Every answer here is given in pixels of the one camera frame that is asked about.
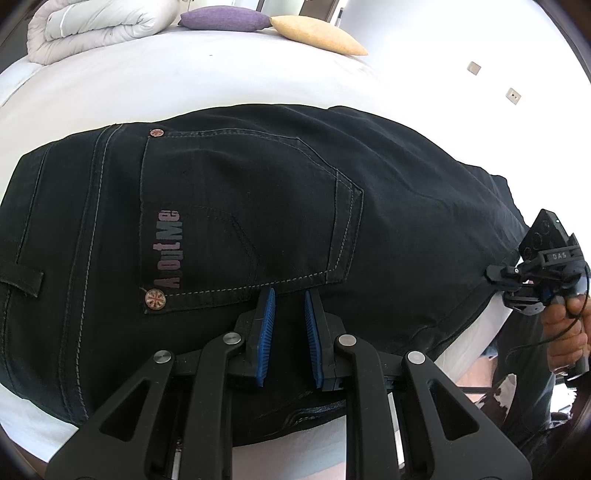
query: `purple pillow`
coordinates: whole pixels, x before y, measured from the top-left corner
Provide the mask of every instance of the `purple pillow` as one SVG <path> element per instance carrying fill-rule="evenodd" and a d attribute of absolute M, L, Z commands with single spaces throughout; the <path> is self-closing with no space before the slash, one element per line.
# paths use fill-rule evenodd
<path fill-rule="evenodd" d="M 191 30 L 254 32 L 270 27 L 271 19 L 249 8 L 214 5 L 181 14 L 181 21 L 178 24 Z"/>

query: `folded white duvet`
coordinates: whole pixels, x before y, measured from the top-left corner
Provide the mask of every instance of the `folded white duvet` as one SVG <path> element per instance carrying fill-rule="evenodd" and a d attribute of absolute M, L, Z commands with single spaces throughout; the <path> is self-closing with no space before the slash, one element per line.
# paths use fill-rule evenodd
<path fill-rule="evenodd" d="M 49 65 L 92 48 L 154 35 L 178 15 L 179 0 L 48 0 L 29 23 L 28 58 Z"/>

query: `black cable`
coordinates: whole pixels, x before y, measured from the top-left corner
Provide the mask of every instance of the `black cable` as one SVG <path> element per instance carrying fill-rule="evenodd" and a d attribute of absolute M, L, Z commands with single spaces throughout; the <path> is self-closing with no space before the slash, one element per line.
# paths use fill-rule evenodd
<path fill-rule="evenodd" d="M 510 349 L 507 352 L 507 355 L 505 355 L 505 362 L 507 361 L 507 359 L 509 358 L 509 356 L 511 356 L 513 353 L 515 353 L 515 352 L 517 352 L 519 350 L 524 350 L 524 349 L 527 349 L 527 348 L 535 348 L 537 346 L 545 345 L 546 343 L 551 343 L 551 342 L 554 342 L 555 340 L 558 340 L 566 332 L 568 332 L 572 327 L 574 327 L 579 320 L 581 320 L 583 318 L 583 312 L 585 311 L 585 308 L 587 307 L 587 302 L 589 301 L 589 290 L 590 290 L 590 288 L 589 288 L 590 287 L 589 277 L 591 277 L 591 271 L 589 271 L 589 265 L 588 264 L 585 265 L 585 275 L 587 277 L 587 292 L 585 293 L 585 301 L 583 303 L 583 307 L 581 308 L 581 311 L 574 318 L 574 320 L 572 321 L 572 323 L 568 327 L 566 327 L 564 330 L 562 330 L 562 332 L 560 332 L 560 333 L 558 333 L 558 334 L 556 334 L 556 335 L 554 335 L 554 336 L 552 336 L 552 337 L 550 337 L 550 338 L 548 338 L 546 340 L 543 340 L 543 341 L 538 342 L 538 343 L 532 343 L 532 344 L 529 344 L 529 345 L 519 345 L 519 346 L 513 347 L 512 349 Z M 567 303 L 568 302 L 565 299 L 564 300 L 564 304 L 565 304 L 564 307 L 565 307 L 566 311 L 568 312 L 569 309 L 568 309 Z"/>

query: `cushion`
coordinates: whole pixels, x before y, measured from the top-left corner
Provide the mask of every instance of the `cushion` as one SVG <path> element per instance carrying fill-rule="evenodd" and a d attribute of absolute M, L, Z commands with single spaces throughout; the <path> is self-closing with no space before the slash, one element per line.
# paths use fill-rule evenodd
<path fill-rule="evenodd" d="M 284 37 L 343 55 L 368 55 L 367 50 L 346 31 L 311 17 L 271 17 L 271 25 Z"/>
<path fill-rule="evenodd" d="M 226 30 L 254 32 L 271 26 L 270 18 L 249 8 L 214 5 L 181 14 L 178 23 L 191 30 Z"/>

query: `yellow pillow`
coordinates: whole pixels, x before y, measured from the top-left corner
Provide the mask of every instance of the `yellow pillow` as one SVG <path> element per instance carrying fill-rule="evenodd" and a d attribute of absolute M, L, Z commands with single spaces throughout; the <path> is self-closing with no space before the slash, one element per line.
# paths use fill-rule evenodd
<path fill-rule="evenodd" d="M 346 31 L 311 17 L 271 17 L 271 25 L 284 37 L 343 55 L 368 55 L 368 51 Z"/>

